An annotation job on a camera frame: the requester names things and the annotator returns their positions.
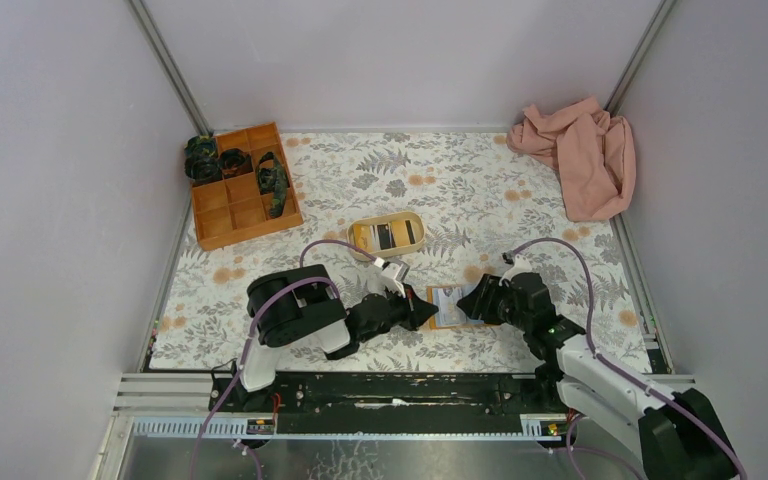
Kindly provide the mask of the beige oval plastic tray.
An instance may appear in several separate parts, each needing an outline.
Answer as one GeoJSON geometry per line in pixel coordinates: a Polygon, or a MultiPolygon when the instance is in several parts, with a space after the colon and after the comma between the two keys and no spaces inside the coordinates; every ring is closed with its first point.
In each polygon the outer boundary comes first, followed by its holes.
{"type": "Polygon", "coordinates": [[[414,253],[422,249],[426,243],[425,225],[421,217],[412,211],[401,211],[393,214],[369,217],[353,222],[347,229],[347,239],[350,244],[357,247],[355,245],[354,235],[352,233],[352,226],[354,224],[369,224],[376,227],[376,240],[378,243],[378,249],[373,253],[367,252],[374,257],[388,258],[414,253]],[[415,245],[401,248],[396,248],[392,245],[390,222],[396,219],[410,219],[413,221],[413,226],[417,237],[417,243],[415,245]]]}

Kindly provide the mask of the orange card with black stripe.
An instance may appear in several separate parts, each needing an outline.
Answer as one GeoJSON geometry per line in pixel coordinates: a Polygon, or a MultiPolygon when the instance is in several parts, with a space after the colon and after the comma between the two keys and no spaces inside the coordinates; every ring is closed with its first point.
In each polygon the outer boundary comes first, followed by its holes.
{"type": "Polygon", "coordinates": [[[390,222],[392,245],[396,248],[410,247],[417,243],[413,221],[410,219],[396,219],[390,222]]]}

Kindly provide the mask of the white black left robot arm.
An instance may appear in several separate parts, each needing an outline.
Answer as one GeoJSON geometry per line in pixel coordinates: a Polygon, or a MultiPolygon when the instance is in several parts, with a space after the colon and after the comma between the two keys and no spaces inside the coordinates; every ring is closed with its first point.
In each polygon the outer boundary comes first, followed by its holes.
{"type": "Polygon", "coordinates": [[[439,312],[404,282],[409,267],[376,258],[382,293],[344,305],[326,268],[300,267],[263,276],[247,289],[249,338],[237,362],[237,381],[247,392],[269,387],[284,349],[313,338],[329,360],[355,354],[360,345],[395,327],[416,331],[439,312]]]}

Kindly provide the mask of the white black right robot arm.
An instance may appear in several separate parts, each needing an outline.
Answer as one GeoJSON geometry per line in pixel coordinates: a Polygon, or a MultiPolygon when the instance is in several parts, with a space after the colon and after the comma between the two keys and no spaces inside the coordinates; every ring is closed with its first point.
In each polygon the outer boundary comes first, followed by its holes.
{"type": "Polygon", "coordinates": [[[542,391],[597,423],[635,454],[649,479],[733,479],[734,451],[708,398],[660,384],[588,343],[556,311],[537,273],[492,275],[457,303],[473,320],[511,325],[542,360],[542,391]]]}

